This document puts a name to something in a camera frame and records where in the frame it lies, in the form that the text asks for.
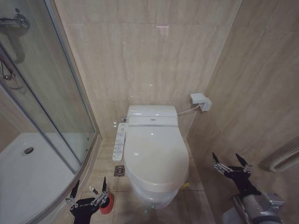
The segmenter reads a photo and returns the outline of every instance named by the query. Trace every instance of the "toilet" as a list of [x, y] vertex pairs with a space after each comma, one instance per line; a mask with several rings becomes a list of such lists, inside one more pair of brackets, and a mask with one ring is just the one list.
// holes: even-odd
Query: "toilet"
[[189, 175], [189, 156], [174, 106], [131, 105], [124, 145], [130, 184], [145, 204], [166, 207]]

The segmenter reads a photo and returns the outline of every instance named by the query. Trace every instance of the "marble wall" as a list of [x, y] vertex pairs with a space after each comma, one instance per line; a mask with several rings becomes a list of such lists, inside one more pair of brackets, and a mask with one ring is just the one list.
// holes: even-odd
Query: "marble wall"
[[298, 222], [299, 165], [265, 168], [269, 156], [299, 144], [298, 74], [299, 2], [243, 0], [205, 92], [212, 108], [196, 114], [187, 137], [217, 223], [237, 189], [213, 168], [212, 152], [228, 165], [243, 156], [251, 181], [286, 201], [284, 223]]
[[0, 87], [0, 152], [19, 134], [27, 132], [36, 130]]
[[38, 98], [43, 108], [63, 133], [93, 133], [93, 127], [79, 94], [68, 62], [52, 24], [47, 7], [40, 0], [0, 0], [1, 16], [13, 16], [19, 9], [30, 22], [30, 28], [3, 29], [0, 42], [14, 60], [16, 54], [7, 34], [19, 43], [25, 54], [24, 61], [16, 67], [26, 84], [17, 76], [7, 81], [7, 86], [23, 89], [12, 91], [20, 104], [45, 132], [55, 132], [52, 124], [36, 102]]
[[[192, 107], [241, 0], [55, 0], [103, 138], [133, 104]], [[179, 117], [186, 137], [195, 112]]]

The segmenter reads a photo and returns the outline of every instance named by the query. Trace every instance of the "power cord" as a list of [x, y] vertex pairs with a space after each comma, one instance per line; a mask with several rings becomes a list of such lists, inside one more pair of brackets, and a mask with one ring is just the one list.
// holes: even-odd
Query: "power cord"
[[192, 108], [192, 109], [190, 109], [190, 110], [187, 110], [187, 111], [183, 111], [183, 112], [178, 113], [178, 115], [181, 115], [181, 114], [186, 113], [186, 112], [189, 112], [189, 111], [196, 110], [197, 108], [199, 108], [199, 104], [197, 104], [196, 107], [194, 107], [194, 108]]

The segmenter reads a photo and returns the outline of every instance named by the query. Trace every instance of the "bidet seat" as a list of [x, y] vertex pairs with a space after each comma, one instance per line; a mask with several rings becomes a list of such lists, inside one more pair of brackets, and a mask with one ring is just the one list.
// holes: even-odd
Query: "bidet seat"
[[188, 178], [188, 151], [177, 126], [129, 126], [124, 161], [131, 182], [147, 191], [170, 192]]

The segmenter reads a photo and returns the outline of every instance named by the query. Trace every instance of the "shower drain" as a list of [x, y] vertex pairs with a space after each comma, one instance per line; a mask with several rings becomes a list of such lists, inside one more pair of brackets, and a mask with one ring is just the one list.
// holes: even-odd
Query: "shower drain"
[[115, 166], [114, 176], [124, 176], [125, 166]]
[[25, 150], [24, 150], [24, 153], [25, 154], [30, 154], [30, 153], [32, 153], [33, 152], [33, 147], [29, 147], [29, 148], [26, 148]]

